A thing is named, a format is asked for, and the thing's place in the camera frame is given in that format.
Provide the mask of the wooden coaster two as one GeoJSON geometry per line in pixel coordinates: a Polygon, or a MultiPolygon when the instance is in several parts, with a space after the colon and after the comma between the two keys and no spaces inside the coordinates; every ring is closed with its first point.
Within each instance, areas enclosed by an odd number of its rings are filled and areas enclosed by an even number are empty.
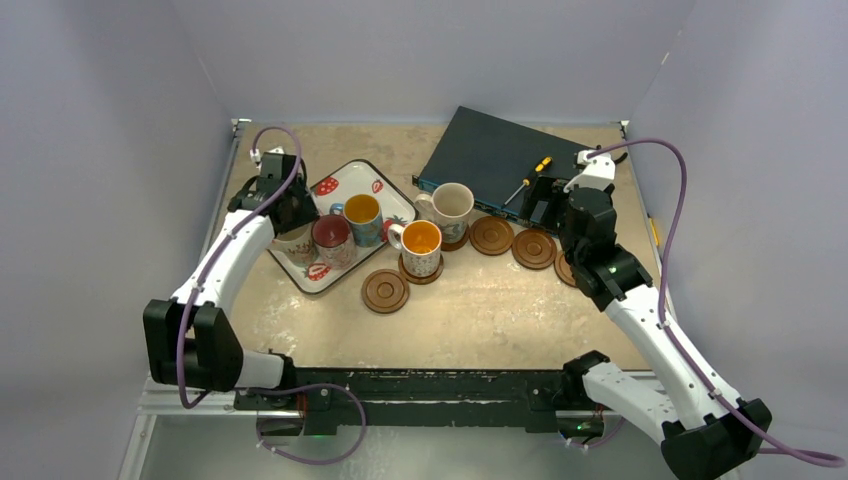
{"type": "Polygon", "coordinates": [[[470,241],[475,250],[489,256],[497,256],[510,250],[514,231],[503,218],[486,216],[477,219],[470,227],[470,241]]]}

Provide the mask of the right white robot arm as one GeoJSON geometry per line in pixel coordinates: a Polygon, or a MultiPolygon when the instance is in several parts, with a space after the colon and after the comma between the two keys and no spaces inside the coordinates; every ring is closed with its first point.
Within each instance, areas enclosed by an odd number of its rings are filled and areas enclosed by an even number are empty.
{"type": "Polygon", "coordinates": [[[701,355],[686,352],[690,343],[652,277],[617,242],[612,192],[541,175],[525,192],[519,216],[529,219],[545,202],[541,225],[557,234],[577,288],[637,347],[664,391],[592,351],[564,364],[550,402],[612,408],[659,445],[679,479],[737,479],[762,444],[751,429],[767,429],[771,412],[759,399],[744,400],[701,355]]]}

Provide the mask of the beige cream mug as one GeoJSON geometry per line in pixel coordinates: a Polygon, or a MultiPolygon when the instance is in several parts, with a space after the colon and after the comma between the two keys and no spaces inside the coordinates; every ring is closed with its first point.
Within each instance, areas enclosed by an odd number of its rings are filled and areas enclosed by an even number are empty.
{"type": "Polygon", "coordinates": [[[271,243],[271,250],[282,253],[296,266],[308,266],[317,257],[312,239],[312,223],[277,235],[271,243]]]}

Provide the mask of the wooden coaster one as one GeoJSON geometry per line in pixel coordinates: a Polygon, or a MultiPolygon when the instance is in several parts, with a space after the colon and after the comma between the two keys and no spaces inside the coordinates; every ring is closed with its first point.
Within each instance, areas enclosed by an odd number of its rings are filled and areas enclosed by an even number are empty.
{"type": "Polygon", "coordinates": [[[468,224],[455,223],[441,228],[443,251],[455,251],[464,246],[469,238],[468,224]]]}

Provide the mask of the wooden coaster five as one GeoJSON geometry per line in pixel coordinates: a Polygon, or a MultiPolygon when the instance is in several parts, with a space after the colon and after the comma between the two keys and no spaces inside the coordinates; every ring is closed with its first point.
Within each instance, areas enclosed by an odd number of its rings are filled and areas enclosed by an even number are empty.
{"type": "Polygon", "coordinates": [[[416,285],[427,285],[435,282],[442,275],[442,272],[444,270],[444,257],[440,256],[437,269],[431,275],[426,277],[418,277],[408,272],[404,266],[402,255],[398,256],[397,264],[401,276],[405,278],[408,282],[416,285]]]}

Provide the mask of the white floral mug orange inside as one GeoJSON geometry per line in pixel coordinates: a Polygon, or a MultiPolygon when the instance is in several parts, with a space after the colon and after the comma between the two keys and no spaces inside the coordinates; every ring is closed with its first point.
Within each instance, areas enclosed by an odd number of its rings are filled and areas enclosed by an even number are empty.
{"type": "Polygon", "coordinates": [[[427,220],[407,225],[392,224],[387,229],[390,244],[400,251],[403,268],[410,275],[425,278],[433,275],[441,261],[442,233],[427,220]]]}

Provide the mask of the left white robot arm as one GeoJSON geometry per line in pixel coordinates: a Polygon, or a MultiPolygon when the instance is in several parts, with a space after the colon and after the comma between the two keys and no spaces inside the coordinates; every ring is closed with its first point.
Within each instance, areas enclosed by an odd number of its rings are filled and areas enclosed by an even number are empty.
{"type": "Polygon", "coordinates": [[[150,301],[143,324],[155,382],[218,392],[255,388],[272,408],[284,409],[298,395],[291,359],[244,349],[228,316],[272,240],[318,212],[296,156],[274,149],[262,154],[259,168],[228,202],[221,231],[190,278],[168,299],[150,301]]]}

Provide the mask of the wooden coaster four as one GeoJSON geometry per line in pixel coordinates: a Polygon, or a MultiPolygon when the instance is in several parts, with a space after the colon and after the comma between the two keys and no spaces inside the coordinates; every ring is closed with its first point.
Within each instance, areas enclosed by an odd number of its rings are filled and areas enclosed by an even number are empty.
{"type": "Polygon", "coordinates": [[[570,264],[566,261],[563,251],[559,251],[553,263],[555,273],[560,281],[572,288],[577,287],[570,264]]]}

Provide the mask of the wooden coaster six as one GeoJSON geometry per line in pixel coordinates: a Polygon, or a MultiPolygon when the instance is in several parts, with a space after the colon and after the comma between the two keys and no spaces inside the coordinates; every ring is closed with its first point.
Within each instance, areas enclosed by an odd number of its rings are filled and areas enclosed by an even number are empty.
{"type": "Polygon", "coordinates": [[[380,269],[369,274],[361,288],[365,306],[376,313],[388,314],[400,310],[408,301],[410,287],[396,270],[380,269]]]}

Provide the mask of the cream white mug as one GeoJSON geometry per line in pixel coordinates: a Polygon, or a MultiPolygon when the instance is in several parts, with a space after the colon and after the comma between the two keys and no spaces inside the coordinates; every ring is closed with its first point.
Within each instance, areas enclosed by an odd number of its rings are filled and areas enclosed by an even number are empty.
{"type": "Polygon", "coordinates": [[[414,200],[422,218],[439,227],[445,244],[462,240],[474,203],[472,191],[460,183],[445,183],[431,194],[421,193],[414,200]]]}

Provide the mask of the wooden coaster three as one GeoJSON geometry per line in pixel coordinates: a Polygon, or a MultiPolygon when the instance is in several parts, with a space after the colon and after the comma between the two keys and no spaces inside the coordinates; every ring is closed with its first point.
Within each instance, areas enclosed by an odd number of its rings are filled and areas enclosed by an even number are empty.
{"type": "Polygon", "coordinates": [[[558,254],[554,239],[539,229],[526,229],[516,234],[511,251],[519,265],[531,270],[548,268],[558,254]]]}

